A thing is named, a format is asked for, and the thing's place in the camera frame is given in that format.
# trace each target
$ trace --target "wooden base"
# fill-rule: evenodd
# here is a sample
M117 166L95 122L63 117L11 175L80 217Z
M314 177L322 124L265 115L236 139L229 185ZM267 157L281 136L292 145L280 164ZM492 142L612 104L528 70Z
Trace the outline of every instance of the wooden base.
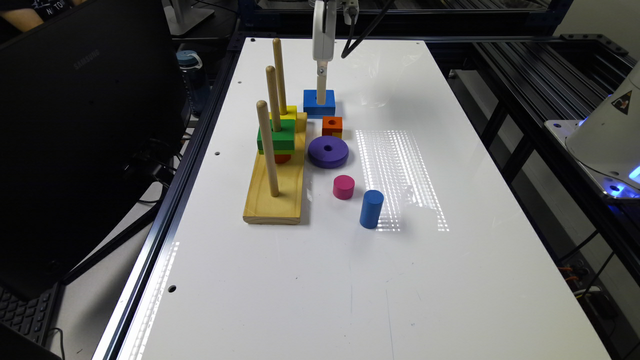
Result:
M307 114L297 113L295 146L291 160L276 166L280 195L272 197L264 155L256 154L251 185L242 219L249 224L296 225L302 208L302 178L307 137Z

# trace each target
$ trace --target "white robot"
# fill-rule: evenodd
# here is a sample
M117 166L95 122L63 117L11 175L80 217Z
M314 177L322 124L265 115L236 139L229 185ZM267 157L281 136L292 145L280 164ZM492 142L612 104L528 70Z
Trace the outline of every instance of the white robot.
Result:
M567 137L585 167L640 190L640 66Z

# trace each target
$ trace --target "green block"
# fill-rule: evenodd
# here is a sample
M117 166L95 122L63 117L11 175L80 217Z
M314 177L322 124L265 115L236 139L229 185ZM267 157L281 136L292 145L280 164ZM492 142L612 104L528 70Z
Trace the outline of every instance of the green block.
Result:
M295 151L296 121L280 120L280 128L281 130L278 132L271 132L271 137L273 138L273 149L276 150L276 154L278 154L277 150ZM258 129L258 150L263 150L262 134L260 133L260 129Z

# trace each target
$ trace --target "toy block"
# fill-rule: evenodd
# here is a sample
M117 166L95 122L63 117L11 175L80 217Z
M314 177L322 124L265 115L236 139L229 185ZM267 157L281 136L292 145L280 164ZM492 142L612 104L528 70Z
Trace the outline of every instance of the toy block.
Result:
M318 105L316 90L304 91L304 112L308 116L334 116L336 114L336 98L333 90L327 90L324 105Z
M319 168L337 168L347 162L349 146L337 137L320 136L309 144L307 158Z
M273 149L274 150L295 150L295 132L296 121L295 120L280 120L281 129L278 132L272 131L273 137ZM258 150L262 149L262 134L258 131Z
M362 199L362 211L360 212L360 225L367 229L375 229L378 226L384 195L378 190L369 190L364 193Z
M339 116L322 117L322 136L333 136L334 133L342 133L342 118Z
M297 106L287 106L287 113L285 115L282 115L282 113L280 113L280 120L295 120L296 119L296 114L298 113L298 107Z
M348 200L353 196L356 182L351 176L340 175L333 179L333 195L340 200Z

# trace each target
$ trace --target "purple ring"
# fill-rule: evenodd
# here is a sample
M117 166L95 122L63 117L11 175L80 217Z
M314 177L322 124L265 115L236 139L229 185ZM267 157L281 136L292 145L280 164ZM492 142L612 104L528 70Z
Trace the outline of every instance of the purple ring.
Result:
M309 144L307 155L315 166L333 169L347 162L349 146L335 136L320 136Z

